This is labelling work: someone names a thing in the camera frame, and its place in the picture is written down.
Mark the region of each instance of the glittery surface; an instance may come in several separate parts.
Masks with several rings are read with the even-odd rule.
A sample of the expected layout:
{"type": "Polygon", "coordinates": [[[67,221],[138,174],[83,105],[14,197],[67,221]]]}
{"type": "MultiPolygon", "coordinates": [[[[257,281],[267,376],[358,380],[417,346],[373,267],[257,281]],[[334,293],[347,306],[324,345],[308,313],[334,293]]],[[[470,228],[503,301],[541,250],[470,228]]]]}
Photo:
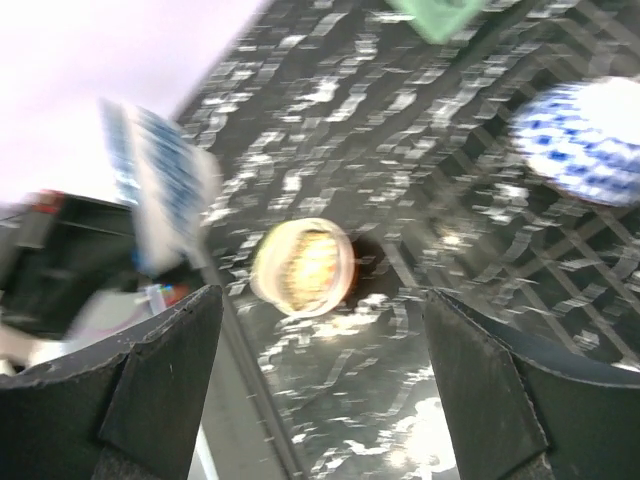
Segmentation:
{"type": "MultiPolygon", "coordinates": [[[[522,180],[504,124],[514,102],[544,87],[541,71],[563,80],[640,73],[636,37],[606,13],[621,5],[490,1],[448,45],[434,46],[382,0],[276,0],[183,115],[187,135],[221,159],[209,248],[312,478],[458,478],[419,313],[424,286],[540,334],[586,296],[588,282],[557,308],[513,302],[540,281],[517,262],[530,276],[546,261],[523,256],[538,248],[530,239],[543,231],[556,241],[560,228],[536,213],[536,199],[558,218],[591,207],[522,180]],[[265,231],[309,216],[348,232],[360,281],[332,314],[296,321],[252,294],[249,271],[265,231]],[[502,243],[485,248],[486,235],[502,243]],[[466,270],[462,251],[471,252],[466,270]],[[523,326],[514,319],[523,312],[542,317],[523,326]]],[[[564,235],[563,252],[551,252],[556,281],[571,275],[561,262],[604,265],[564,235]]],[[[631,281],[637,242],[607,245],[626,275],[618,281],[631,281]]],[[[623,310],[638,306],[629,295],[623,310]]],[[[554,339],[588,354],[581,345],[609,339],[598,325],[615,330],[590,317],[584,331],[561,328],[554,339]]],[[[622,344],[609,360],[633,365],[634,347],[622,344]]]]}

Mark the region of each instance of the blue and white object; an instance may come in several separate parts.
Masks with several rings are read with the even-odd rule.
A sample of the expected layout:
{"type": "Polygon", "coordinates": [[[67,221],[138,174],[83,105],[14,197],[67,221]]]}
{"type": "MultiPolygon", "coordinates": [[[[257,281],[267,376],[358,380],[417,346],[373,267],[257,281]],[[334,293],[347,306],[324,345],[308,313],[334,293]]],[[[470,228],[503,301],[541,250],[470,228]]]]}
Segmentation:
{"type": "Polygon", "coordinates": [[[640,84],[623,77],[556,86],[516,113],[512,141],[558,188],[608,206],[640,202],[640,84]]]}
{"type": "Polygon", "coordinates": [[[221,188],[215,157],[152,112],[111,102],[102,111],[119,200],[133,209],[139,270],[153,277],[185,258],[201,263],[201,215],[221,188]]]}

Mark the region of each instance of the blue patterned ball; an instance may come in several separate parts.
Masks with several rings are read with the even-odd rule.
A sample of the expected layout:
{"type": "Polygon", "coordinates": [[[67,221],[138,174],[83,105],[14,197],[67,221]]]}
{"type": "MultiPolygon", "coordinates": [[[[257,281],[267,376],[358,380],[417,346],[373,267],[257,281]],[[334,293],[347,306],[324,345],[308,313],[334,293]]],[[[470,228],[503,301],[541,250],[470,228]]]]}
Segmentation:
{"type": "Polygon", "coordinates": [[[619,77],[558,85],[519,110],[512,140],[558,188],[609,206],[640,202],[640,84],[619,77]]]}

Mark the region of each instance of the lattice pattern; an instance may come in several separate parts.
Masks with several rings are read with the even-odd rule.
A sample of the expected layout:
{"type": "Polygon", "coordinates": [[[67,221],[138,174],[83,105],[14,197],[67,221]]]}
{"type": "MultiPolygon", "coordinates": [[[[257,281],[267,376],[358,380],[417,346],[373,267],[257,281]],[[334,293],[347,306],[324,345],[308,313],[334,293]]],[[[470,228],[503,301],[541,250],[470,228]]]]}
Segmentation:
{"type": "Polygon", "coordinates": [[[640,39],[623,24],[637,18],[634,8],[605,14],[581,2],[520,33],[511,47],[527,53],[501,63],[499,80],[449,117],[454,97],[432,107],[441,136],[417,193],[429,283],[577,354],[627,364],[640,353],[640,210],[556,191],[525,168],[508,122],[551,85],[640,74],[640,39]]]}

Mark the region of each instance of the green object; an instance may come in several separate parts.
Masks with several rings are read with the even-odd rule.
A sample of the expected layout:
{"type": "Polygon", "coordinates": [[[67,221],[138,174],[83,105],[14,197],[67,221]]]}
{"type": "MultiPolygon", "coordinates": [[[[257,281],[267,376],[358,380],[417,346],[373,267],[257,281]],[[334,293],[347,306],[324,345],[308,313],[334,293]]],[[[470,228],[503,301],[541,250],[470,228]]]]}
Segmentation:
{"type": "Polygon", "coordinates": [[[482,11],[484,0],[387,0],[414,17],[413,28],[429,43],[446,43],[482,11]]]}

